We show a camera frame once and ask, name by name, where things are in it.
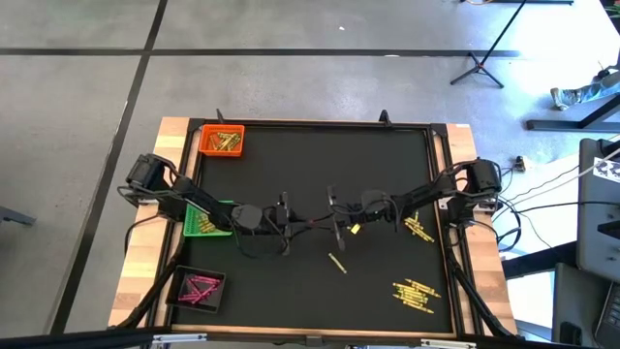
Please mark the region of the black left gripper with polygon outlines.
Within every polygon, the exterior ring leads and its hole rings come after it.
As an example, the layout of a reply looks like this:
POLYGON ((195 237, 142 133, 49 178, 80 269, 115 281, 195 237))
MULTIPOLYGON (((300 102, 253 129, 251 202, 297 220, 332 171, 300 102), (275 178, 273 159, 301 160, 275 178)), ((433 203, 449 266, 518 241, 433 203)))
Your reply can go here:
POLYGON ((288 256, 291 250, 291 240, 305 232, 313 230, 311 226, 304 226, 292 232, 294 223, 316 224, 321 218, 291 217, 289 195, 286 191, 279 195, 274 206, 259 208, 252 205, 236 206, 232 210, 232 231, 238 250, 243 256, 253 256, 239 241, 239 234, 249 232, 249 235, 275 235, 280 238, 279 246, 274 252, 262 253, 262 256, 288 256))

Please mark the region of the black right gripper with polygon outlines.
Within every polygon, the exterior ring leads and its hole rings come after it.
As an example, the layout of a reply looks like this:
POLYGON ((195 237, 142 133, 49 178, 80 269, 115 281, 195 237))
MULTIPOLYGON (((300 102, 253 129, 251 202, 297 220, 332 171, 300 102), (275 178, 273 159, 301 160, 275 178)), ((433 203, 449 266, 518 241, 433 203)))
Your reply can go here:
POLYGON ((314 228, 333 229, 340 251, 346 250, 346 243, 341 233, 341 229, 346 226, 386 220, 392 222, 394 230, 398 231, 400 211, 394 199, 386 192, 375 189, 364 191, 360 196, 360 202, 353 204, 339 204, 334 186, 328 186, 326 192, 329 212, 321 217, 331 216, 332 222, 316 224, 314 228))

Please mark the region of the green plastic basket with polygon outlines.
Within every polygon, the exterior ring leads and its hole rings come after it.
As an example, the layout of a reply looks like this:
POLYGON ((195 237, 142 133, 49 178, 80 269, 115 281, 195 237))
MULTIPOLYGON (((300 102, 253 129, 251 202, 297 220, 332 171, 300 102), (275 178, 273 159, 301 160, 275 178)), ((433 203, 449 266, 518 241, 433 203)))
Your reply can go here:
POLYGON ((198 226, 198 216, 201 213, 206 214, 202 210, 198 209, 196 206, 193 206, 191 204, 188 204, 186 206, 185 218, 184 218, 184 223, 183 223, 183 236, 184 237, 186 238, 214 238, 214 237, 229 237, 233 234, 232 231, 220 230, 218 228, 213 233, 200 234, 199 226, 198 226))

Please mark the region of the orange plastic basket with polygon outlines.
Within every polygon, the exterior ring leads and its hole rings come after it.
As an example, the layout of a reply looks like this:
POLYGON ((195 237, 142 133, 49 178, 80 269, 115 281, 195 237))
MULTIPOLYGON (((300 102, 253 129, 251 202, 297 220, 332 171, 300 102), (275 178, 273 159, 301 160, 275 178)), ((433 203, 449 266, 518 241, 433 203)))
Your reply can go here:
POLYGON ((199 144, 199 152, 206 156, 215 157, 240 157, 243 150, 245 127, 240 124, 205 124, 201 129, 201 139, 199 144), (222 133, 238 133, 241 141, 233 149, 233 151, 223 151, 219 149, 221 138, 217 136, 218 132, 222 133), (215 142, 218 144, 218 150, 211 150, 209 144, 209 136, 213 135, 215 142))

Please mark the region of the black plastic tray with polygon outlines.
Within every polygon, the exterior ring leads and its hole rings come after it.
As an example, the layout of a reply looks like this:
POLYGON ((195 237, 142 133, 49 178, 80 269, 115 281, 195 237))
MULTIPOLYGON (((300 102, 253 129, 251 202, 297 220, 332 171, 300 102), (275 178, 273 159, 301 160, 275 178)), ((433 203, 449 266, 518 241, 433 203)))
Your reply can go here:
POLYGON ((178 266, 175 268, 172 275, 172 281, 170 284, 169 293, 166 298, 166 304, 202 312, 217 313, 224 295, 226 281, 226 275, 221 272, 178 266), (179 301, 178 298, 180 296, 191 292, 192 288, 188 284, 188 279, 192 279, 195 275, 217 278, 220 279, 221 282, 219 284, 209 284, 194 281, 201 290, 206 289, 209 285, 216 285, 217 290, 210 294, 206 300, 200 301, 195 304, 186 301, 179 301))

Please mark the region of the black tripod stand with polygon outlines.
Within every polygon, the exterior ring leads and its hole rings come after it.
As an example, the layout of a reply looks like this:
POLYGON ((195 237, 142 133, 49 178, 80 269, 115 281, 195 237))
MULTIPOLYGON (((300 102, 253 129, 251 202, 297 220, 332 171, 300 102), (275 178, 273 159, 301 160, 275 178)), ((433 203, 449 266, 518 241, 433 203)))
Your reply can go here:
POLYGON ((508 31, 508 29, 512 26, 512 23, 514 22, 514 20, 517 18, 517 16, 519 15, 519 13, 521 12, 521 10, 523 9, 523 7, 525 6, 525 4, 528 2, 528 0, 521 0, 519 6, 517 7, 517 9, 515 10, 515 12, 513 13, 513 15, 511 16, 511 18, 508 20, 508 22, 506 23, 506 25, 504 26, 504 28, 502 29, 502 31, 500 32, 500 34, 498 35, 498 37, 495 39, 495 41, 493 42, 492 46, 490 47, 490 49, 486 52, 486 54, 484 55, 484 57, 482 59, 478 59, 477 56, 472 52, 469 51, 468 52, 468 56, 473 60, 474 62, 474 67, 469 69, 468 71, 464 72, 463 74, 461 74, 460 76, 456 77, 455 79, 452 79, 449 84, 450 85, 456 85, 458 82, 461 82, 462 80, 468 78, 469 76, 475 75, 475 74, 479 74, 479 75, 484 75, 487 76, 488 78, 490 78, 500 89, 504 88, 505 86, 498 80, 496 79, 486 68, 485 68, 485 63, 488 60, 488 58, 491 56, 491 54, 495 51, 496 47, 498 46, 498 44, 501 42, 501 40, 503 39, 503 37, 505 36, 506 32, 508 31))

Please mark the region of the black desk leg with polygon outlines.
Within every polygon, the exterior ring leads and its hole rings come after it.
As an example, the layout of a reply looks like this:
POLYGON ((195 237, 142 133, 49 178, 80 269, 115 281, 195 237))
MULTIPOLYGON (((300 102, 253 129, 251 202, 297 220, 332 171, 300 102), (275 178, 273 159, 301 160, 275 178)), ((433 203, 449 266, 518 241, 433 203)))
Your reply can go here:
POLYGON ((581 120, 530 119, 525 122, 525 127, 529 131, 542 132, 620 133, 620 121, 608 121, 616 115, 620 115, 620 94, 581 120))

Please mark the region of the black rig beam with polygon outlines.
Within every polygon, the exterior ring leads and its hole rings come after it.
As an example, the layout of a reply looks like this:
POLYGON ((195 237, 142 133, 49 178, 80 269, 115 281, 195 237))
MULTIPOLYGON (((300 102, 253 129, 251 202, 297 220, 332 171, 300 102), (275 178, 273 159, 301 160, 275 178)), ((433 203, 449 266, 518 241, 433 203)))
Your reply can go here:
POLYGON ((603 347, 538 342, 518 336, 485 336, 451 333, 392 333, 356 331, 295 331, 292 329, 227 328, 215 326, 171 326, 139 329, 112 328, 101 331, 41 334, 0 338, 0 349, 127 349, 211 341, 267 342, 319 348, 328 344, 386 345, 422 349, 604 349, 603 347))

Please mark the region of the grey cabinet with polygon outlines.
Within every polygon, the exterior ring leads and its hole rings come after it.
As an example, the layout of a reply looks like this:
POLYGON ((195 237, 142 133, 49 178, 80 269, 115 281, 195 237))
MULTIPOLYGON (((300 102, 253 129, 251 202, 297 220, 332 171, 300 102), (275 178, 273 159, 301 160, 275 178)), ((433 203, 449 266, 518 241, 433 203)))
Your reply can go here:
POLYGON ((555 266, 551 340, 599 348, 595 331, 609 282, 595 274, 559 263, 555 266))

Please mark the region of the person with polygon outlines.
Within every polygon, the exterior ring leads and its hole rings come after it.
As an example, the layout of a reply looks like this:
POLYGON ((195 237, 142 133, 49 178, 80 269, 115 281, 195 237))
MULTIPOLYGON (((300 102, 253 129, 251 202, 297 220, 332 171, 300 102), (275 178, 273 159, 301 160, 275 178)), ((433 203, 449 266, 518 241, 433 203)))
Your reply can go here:
POLYGON ((620 70, 609 73, 602 78, 595 78, 590 84, 579 88, 562 89, 553 87, 550 89, 553 105, 560 111, 616 94, 620 94, 620 70))

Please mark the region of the grey desk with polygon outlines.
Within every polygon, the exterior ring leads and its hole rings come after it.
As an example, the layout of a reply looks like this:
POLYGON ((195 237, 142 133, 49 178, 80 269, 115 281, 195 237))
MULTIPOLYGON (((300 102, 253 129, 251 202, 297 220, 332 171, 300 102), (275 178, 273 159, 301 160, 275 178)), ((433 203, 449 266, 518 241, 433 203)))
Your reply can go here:
MULTIPOLYGON (((620 226, 609 234, 600 225, 620 221, 620 183, 593 175, 595 157, 605 159, 603 149, 611 141, 582 139, 579 143, 577 191, 577 265, 606 279, 620 282, 620 226)), ((620 162, 620 154, 612 161, 620 162)))

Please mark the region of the grey floor object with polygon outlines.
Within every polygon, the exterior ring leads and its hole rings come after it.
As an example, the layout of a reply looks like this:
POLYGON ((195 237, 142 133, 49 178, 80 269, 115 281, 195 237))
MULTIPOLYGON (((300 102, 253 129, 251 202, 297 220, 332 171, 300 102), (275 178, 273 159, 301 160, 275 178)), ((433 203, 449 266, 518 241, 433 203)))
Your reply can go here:
POLYGON ((32 226, 36 222, 36 218, 13 209, 0 206, 0 221, 15 222, 25 226, 32 226))

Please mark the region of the white printed paper tag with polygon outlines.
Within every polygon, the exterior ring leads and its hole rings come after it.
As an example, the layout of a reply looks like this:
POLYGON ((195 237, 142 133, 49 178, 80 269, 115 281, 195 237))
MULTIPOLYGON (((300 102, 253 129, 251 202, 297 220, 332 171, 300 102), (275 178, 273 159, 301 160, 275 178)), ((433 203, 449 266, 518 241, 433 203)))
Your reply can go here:
POLYGON ((615 183, 620 183, 620 162, 595 157, 593 165, 594 176, 615 183))

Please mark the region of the grey laptop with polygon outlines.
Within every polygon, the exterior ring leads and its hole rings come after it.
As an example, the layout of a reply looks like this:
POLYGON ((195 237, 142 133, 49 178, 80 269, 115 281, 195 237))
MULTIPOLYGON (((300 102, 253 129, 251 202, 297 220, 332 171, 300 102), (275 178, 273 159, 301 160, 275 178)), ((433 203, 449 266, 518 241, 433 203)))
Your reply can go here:
POLYGON ((595 339, 604 349, 620 349, 620 283, 609 288, 595 339))

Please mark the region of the black table edge frame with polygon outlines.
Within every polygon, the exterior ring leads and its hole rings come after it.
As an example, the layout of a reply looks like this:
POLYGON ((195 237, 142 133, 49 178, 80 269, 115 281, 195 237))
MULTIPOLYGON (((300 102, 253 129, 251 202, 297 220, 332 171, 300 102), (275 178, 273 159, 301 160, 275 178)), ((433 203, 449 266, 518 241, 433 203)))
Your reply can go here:
MULTIPOLYGON (((241 123, 251 138, 267 131, 287 137, 277 150, 282 156, 302 149, 294 137, 311 136, 314 140, 302 161, 314 160, 319 166, 338 166, 344 171, 356 159, 327 155, 328 136, 358 136, 380 159, 386 158, 388 145, 379 138, 400 136, 403 140, 391 161, 407 167, 419 162, 419 169, 412 174, 414 179, 443 168, 448 160, 472 160, 478 155, 467 124, 394 123, 386 128, 379 121, 244 119, 241 123)), ((304 259, 294 270, 294 275, 304 283, 299 297, 287 295, 278 301, 276 288, 285 281, 286 271, 292 269, 292 260, 282 258, 276 261, 276 269, 269 271, 263 260, 251 260, 238 252, 228 256, 207 253, 196 243, 183 241, 178 224, 157 222, 149 228, 162 238, 158 243, 162 249, 161 261, 167 261, 173 249, 182 246, 181 264, 222 270, 228 277, 217 313, 161 303, 155 317, 159 324, 251 328, 261 332, 292 329, 457 335, 459 331, 474 330, 465 292, 450 275, 440 247, 417 242, 409 235, 383 242, 375 249, 374 258, 343 257, 347 274, 339 271, 325 252, 304 259), (399 291, 392 283, 410 285, 406 278, 427 285, 441 295, 436 298, 425 294, 428 303, 424 307, 434 314, 411 308, 392 296, 399 291)))

